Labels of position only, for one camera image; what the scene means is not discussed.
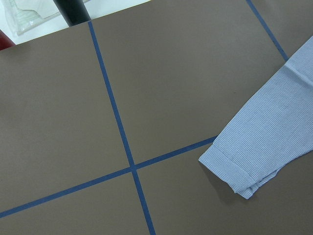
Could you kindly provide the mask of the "blue white striped shirt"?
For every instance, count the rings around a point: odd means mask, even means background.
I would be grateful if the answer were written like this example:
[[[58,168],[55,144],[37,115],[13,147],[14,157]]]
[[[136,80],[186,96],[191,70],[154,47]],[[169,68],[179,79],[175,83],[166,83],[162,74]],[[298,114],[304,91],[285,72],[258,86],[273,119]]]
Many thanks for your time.
[[[313,42],[258,90],[199,161],[245,199],[313,149]]]

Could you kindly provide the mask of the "black water bottle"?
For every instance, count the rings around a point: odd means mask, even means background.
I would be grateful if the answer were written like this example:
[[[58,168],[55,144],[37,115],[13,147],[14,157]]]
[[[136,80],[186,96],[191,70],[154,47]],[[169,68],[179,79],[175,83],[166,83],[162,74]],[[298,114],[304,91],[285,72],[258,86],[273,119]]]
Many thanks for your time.
[[[82,0],[53,1],[69,27],[91,20]]]

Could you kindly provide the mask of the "clear plastic sheet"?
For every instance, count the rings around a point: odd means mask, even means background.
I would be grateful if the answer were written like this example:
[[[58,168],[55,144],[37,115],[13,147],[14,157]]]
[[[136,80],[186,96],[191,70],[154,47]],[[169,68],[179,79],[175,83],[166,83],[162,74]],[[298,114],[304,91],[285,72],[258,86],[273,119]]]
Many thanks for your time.
[[[11,32],[18,36],[61,15],[53,0],[2,0],[1,3]]]

